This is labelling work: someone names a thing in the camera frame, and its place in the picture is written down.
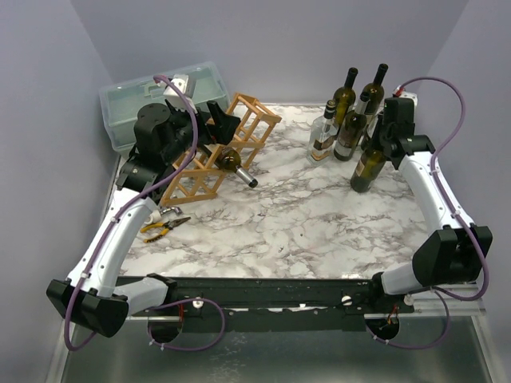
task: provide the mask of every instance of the marble surface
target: marble surface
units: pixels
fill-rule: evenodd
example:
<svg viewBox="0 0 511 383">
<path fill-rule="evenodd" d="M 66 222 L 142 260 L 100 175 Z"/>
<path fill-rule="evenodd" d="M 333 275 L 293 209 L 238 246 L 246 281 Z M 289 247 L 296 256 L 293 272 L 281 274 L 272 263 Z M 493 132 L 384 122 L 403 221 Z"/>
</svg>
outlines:
<svg viewBox="0 0 511 383">
<path fill-rule="evenodd" d="M 155 243 L 139 234 L 122 274 L 370 278 L 411 259 L 426 225 L 399 173 L 386 164 L 373 187 L 358 194 L 349 179 L 359 152 L 319 168 L 305 158 L 321 108 L 270 109 L 283 119 L 252 163 L 259 186 L 229 175 L 216 199 L 181 205 L 192 219 Z"/>
</svg>

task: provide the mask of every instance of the clear plastic container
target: clear plastic container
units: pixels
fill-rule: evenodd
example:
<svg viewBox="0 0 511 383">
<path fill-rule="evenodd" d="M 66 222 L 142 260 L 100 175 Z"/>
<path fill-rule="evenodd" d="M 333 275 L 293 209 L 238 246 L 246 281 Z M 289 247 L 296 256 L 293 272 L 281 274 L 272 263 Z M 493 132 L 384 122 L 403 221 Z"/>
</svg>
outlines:
<svg viewBox="0 0 511 383">
<path fill-rule="evenodd" d="M 187 66 L 163 72 L 166 76 L 188 74 L 196 80 L 192 100 L 196 107 L 208 111 L 207 101 L 216 101 L 227 110 L 229 95 L 224 82 L 213 62 Z M 112 141 L 112 148 L 126 157 L 135 144 L 133 127 L 137 120 L 137 112 L 144 105 L 153 102 L 164 104 L 164 89 L 158 87 L 153 76 L 141 77 L 136 80 L 110 85 L 100 89 L 101 110 L 106 132 Z"/>
</svg>

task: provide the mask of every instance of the table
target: table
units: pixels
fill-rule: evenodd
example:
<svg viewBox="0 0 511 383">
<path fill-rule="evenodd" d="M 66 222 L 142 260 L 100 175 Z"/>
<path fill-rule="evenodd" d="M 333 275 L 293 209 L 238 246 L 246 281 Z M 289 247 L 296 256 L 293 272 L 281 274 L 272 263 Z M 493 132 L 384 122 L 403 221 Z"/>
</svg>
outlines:
<svg viewBox="0 0 511 383">
<path fill-rule="evenodd" d="M 257 188 L 230 175 L 216 199 L 181 205 L 192 219 L 155 243 L 143 243 L 147 237 L 139 234 L 122 275 L 370 278 L 411 259 L 427 238 L 426 225 L 391 164 L 369 192 L 358 194 L 349 179 L 360 152 L 319 168 L 305 158 L 322 108 L 270 109 L 282 122 L 250 168 Z"/>
</svg>

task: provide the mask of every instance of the bottle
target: bottle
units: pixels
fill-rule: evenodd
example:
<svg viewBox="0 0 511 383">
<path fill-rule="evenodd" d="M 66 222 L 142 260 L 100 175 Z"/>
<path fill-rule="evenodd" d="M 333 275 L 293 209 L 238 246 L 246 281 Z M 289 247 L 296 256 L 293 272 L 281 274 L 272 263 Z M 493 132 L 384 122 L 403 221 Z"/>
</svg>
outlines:
<svg viewBox="0 0 511 383">
<path fill-rule="evenodd" d="M 366 127 L 367 118 L 364 114 L 369 93 L 362 92 L 355 110 L 351 110 L 344 119 L 343 125 L 339 130 L 337 142 L 335 142 L 334 156 L 341 161 L 348 161 L 357 148 L 360 136 Z"/>
<path fill-rule="evenodd" d="M 332 145 L 337 136 L 334 126 L 335 101 L 329 100 L 322 116 L 312 123 L 311 138 L 307 146 L 307 159 L 315 166 L 324 164 L 332 153 Z"/>
<path fill-rule="evenodd" d="M 376 180 L 376 177 L 378 177 L 378 174 L 386 163 L 386 157 L 383 154 L 383 147 L 379 139 L 383 121 L 381 113 L 378 114 L 376 120 L 378 122 L 374 129 L 374 134 L 351 176 L 351 188 L 357 193 L 364 193 L 370 189 L 372 183 Z"/>
<path fill-rule="evenodd" d="M 208 156 L 211 156 L 211 151 L 205 146 L 200 146 L 200 149 Z M 233 148 L 228 146 L 223 148 L 220 151 L 220 154 L 216 157 L 215 165 L 224 172 L 231 172 L 236 174 L 251 188 L 255 188 L 258 184 L 257 180 L 252 177 L 249 172 L 243 169 L 241 166 L 240 154 Z"/>
<path fill-rule="evenodd" d="M 337 104 L 337 109 L 335 111 L 335 123 L 337 126 L 341 126 L 343 124 L 346 113 L 353 108 L 356 96 L 355 91 L 352 88 L 357 74 L 358 69 L 350 68 L 346 76 L 346 81 L 344 81 L 344 86 L 337 89 L 334 93 L 334 100 Z"/>
<path fill-rule="evenodd" d="M 366 129 L 364 131 L 364 138 L 361 143 L 362 150 L 367 147 L 369 139 L 373 135 L 372 131 L 374 130 L 375 124 L 372 124 L 371 122 L 376 119 L 375 114 L 378 113 L 378 108 L 385 96 L 385 90 L 382 87 L 382 82 L 388 69 L 389 66 L 387 64 L 380 64 L 378 70 L 376 71 L 376 76 L 374 76 L 373 82 L 364 86 L 363 89 L 363 92 L 368 92 L 370 94 L 370 100 L 367 103 L 366 108 L 367 123 Z"/>
</svg>

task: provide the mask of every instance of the gray wall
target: gray wall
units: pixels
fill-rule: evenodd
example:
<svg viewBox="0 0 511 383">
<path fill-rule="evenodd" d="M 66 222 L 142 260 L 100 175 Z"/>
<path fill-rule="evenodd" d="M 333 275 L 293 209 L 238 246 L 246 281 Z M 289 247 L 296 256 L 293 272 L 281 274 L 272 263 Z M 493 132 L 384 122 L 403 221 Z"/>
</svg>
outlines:
<svg viewBox="0 0 511 383">
<path fill-rule="evenodd" d="M 324 102 L 427 73 L 467 0 L 71 0 L 115 82 L 214 61 L 231 93 Z"/>
<path fill-rule="evenodd" d="M 44 381 L 61 319 L 46 298 L 96 231 L 114 164 L 111 83 L 67 0 L 0 5 L 0 381 Z"/>
<path fill-rule="evenodd" d="M 440 163 L 464 208 L 478 224 L 490 226 L 494 235 L 484 300 L 493 338 L 511 377 L 510 16 L 509 0 L 471 0 L 430 75 L 451 80 L 466 98 L 465 124 L 440 155 Z M 458 121 L 458 99 L 443 85 L 424 83 L 419 111 L 418 131 L 439 144 Z"/>
</svg>

